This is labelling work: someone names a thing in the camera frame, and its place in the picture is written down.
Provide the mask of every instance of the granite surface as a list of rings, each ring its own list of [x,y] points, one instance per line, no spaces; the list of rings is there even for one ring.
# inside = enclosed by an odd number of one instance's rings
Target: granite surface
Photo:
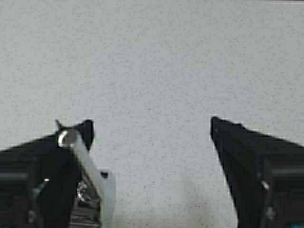
[[[235,228],[212,115],[304,144],[304,4],[0,0],[0,148],[95,122],[115,228]]]

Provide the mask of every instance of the white speckled surface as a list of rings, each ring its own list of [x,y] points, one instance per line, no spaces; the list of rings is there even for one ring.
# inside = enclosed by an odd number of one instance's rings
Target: white speckled surface
[[[0,1],[0,148],[95,121],[116,228],[235,228],[217,114],[304,144],[304,4]]]

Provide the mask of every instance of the metal bracket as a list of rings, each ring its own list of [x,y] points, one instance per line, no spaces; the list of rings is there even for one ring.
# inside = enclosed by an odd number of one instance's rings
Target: metal bracket
[[[92,183],[100,202],[99,226],[110,228],[115,203],[115,180],[111,172],[103,177],[88,155],[81,134],[75,129],[63,130],[58,137],[58,145],[69,149],[77,158],[85,176]]]

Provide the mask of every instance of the table surface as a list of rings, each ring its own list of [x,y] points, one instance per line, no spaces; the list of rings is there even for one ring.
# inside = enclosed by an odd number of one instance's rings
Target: table surface
[[[95,122],[117,228],[235,228],[218,115],[304,144],[304,4],[0,1],[0,148]]]

